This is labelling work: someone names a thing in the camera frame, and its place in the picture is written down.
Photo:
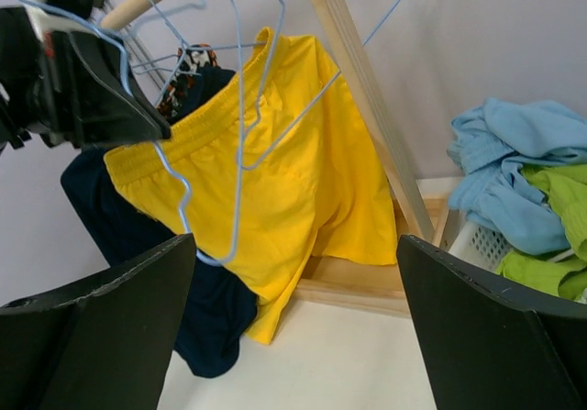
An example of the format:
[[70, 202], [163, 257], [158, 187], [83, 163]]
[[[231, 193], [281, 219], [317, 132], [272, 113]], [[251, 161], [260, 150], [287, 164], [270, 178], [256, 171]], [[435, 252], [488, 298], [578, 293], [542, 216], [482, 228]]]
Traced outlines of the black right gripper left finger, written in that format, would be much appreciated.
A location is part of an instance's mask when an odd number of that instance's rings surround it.
[[194, 261], [180, 235], [2, 306], [2, 408], [157, 408]]

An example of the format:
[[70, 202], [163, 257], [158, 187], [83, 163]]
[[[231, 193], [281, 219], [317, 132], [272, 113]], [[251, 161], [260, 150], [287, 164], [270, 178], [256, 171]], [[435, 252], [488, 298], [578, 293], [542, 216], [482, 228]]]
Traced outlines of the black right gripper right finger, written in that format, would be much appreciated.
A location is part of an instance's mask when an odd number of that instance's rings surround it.
[[585, 408], [585, 305], [415, 236], [401, 236], [397, 259], [437, 408]]

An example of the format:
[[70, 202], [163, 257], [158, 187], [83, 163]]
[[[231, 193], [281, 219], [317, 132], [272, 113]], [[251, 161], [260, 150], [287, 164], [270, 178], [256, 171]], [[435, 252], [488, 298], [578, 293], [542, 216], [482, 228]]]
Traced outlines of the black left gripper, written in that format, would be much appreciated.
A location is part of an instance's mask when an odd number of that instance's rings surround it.
[[169, 139], [170, 124], [121, 61], [121, 49], [94, 34], [37, 35], [24, 7], [3, 7], [1, 147], [20, 149], [33, 134], [76, 149]]

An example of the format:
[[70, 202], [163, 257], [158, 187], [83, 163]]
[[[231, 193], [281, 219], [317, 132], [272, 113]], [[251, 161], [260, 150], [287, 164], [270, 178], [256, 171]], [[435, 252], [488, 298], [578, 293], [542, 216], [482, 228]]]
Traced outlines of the blue wire hanger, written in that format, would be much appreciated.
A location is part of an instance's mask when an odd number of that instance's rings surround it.
[[3, 110], [1, 142], [19, 148], [29, 132], [77, 148], [149, 141], [164, 169], [186, 183], [161, 145], [171, 127], [137, 83], [123, 38], [91, 19], [105, 0], [17, 1], [32, 55], [13, 42], [18, 53], [3, 63], [17, 88]]
[[[278, 37], [282, 30], [285, 14], [285, 0], [278, 0], [280, 15], [275, 30]], [[323, 31], [336, 58], [339, 72], [329, 81], [316, 97], [304, 108], [299, 116], [288, 126], [289, 132], [324, 95], [339, 76], [344, 76], [353, 99], [370, 131], [372, 142], [378, 150], [389, 180], [402, 180], [412, 177], [411, 160], [404, 152], [404, 138], [394, 127], [386, 106], [381, 88], [377, 83], [371, 63], [367, 60], [364, 46], [374, 37], [402, 0], [396, 0], [380, 19], [371, 33], [361, 39], [349, 12], [346, 0], [310, 0]]]
[[[242, 40], [242, 30], [241, 30], [241, 19], [240, 14], [238, 11], [237, 4], [235, 0], [228, 0], [230, 3], [234, 18], [235, 18], [235, 25], [236, 25], [236, 35], [237, 35], [237, 43], [232, 46], [213, 46], [212, 50], [236, 50], [238, 53], [238, 71], [237, 71], [237, 80], [238, 80], [238, 148], [235, 157], [235, 163], [237, 165], [236, 171], [236, 180], [235, 180], [235, 191], [234, 191], [234, 207], [233, 207], [233, 220], [232, 220], [232, 232], [230, 236], [230, 244], [228, 254], [225, 257], [214, 259], [213, 257], [209, 257], [205, 255], [200, 249], [197, 247], [196, 243], [196, 257], [198, 260], [203, 262], [204, 264], [212, 267], [224, 267], [232, 260], [234, 260], [237, 250], [238, 250], [238, 233], [240, 228], [240, 208], [241, 208], [241, 199], [242, 199], [242, 189], [243, 189], [243, 180], [244, 180], [244, 173], [245, 172], [253, 172], [257, 170], [262, 163], [264, 163], [267, 158], [273, 153], [276, 147], [279, 145], [281, 140], [285, 135], [288, 134], [289, 128], [285, 130], [267, 149], [264, 151], [255, 162], [250, 165], [246, 165], [244, 163], [244, 153], [245, 153], [245, 144], [248, 135], [252, 131], [253, 128], [261, 122], [260, 116], [260, 92], [265, 86], [267, 75], [269, 72], [269, 68], [271, 67], [271, 61], [273, 58], [274, 48], [277, 40], [272, 40], [270, 45], [270, 53], [266, 60], [265, 71], [260, 79], [260, 90], [258, 93], [257, 98], [255, 99], [255, 109], [256, 109], [256, 118], [251, 125], [247, 126], [245, 124], [245, 58], [244, 58], [244, 50], [246, 48], [256, 48], [260, 47], [262, 44], [265, 44], [264, 41], [255, 41], [253, 43], [243, 43]], [[200, 0], [199, 3], [189, 3], [183, 6], [178, 6], [167, 11], [160, 9], [155, 2], [155, 0], [148, 0], [150, 7], [153, 7], [156, 10], [156, 14], [147, 14], [145, 17], [140, 17], [137, 19], [133, 19], [131, 27], [131, 31], [129, 31], [129, 35], [132, 37], [136, 37], [139, 29], [144, 26], [144, 24], [153, 21], [153, 20], [161, 20], [165, 23], [166, 27], [175, 35], [178, 41], [182, 44], [183, 55], [180, 56], [180, 59], [176, 62], [175, 67], [173, 70], [170, 71], [170, 77], [168, 78], [165, 87], [171, 84], [172, 76], [176, 73], [180, 73], [180, 64], [183, 63], [183, 60], [187, 57], [188, 50], [200, 50], [204, 51], [204, 48], [196, 48], [196, 46], [189, 46], [187, 45], [187, 40], [183, 37], [179, 29], [174, 26], [171, 22], [170, 17], [180, 14], [185, 10], [188, 9], [196, 9], [196, 10], [206, 10], [207, 9], [207, 2], [206, 0]], [[178, 216], [182, 221], [183, 229], [185, 233], [192, 233], [192, 229], [189, 223], [189, 219], [186, 214], [186, 208], [192, 198], [193, 189], [188, 181], [183, 175], [173, 169], [169, 159], [167, 158], [163, 146], [159, 141], [154, 141], [151, 143], [153, 151], [157, 153], [158, 159], [157, 162], [160, 164], [163, 169], [175, 180], [180, 182], [184, 187], [184, 194], [183, 198], [180, 200], [178, 204]]]

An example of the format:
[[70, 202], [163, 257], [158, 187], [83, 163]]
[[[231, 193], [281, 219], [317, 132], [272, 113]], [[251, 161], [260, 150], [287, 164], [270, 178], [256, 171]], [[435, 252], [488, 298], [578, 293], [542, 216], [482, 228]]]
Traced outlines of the lime green shorts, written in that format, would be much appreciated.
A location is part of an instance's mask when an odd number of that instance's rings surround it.
[[527, 165], [522, 175], [538, 194], [549, 219], [530, 218], [533, 248], [516, 245], [495, 273], [575, 303], [586, 303], [586, 166]]

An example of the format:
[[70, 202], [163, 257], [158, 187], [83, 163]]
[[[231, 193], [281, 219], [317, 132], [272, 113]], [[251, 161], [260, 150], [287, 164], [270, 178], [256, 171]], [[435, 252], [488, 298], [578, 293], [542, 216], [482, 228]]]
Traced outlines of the yellow shorts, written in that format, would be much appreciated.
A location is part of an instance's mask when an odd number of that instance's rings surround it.
[[242, 77], [149, 143], [107, 152], [116, 191], [194, 233], [257, 295], [249, 337], [271, 342], [313, 257], [395, 263], [382, 165], [337, 65], [313, 36], [264, 28]]

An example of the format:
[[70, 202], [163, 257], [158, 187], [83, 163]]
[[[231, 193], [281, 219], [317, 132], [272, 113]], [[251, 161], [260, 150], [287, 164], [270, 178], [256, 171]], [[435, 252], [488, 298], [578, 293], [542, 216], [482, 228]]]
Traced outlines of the light blue shorts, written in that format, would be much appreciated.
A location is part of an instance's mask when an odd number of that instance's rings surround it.
[[522, 175], [527, 165], [586, 162], [586, 119], [554, 101], [515, 104], [488, 98], [450, 123], [448, 156], [464, 173], [449, 206], [492, 221], [497, 211], [547, 210]]

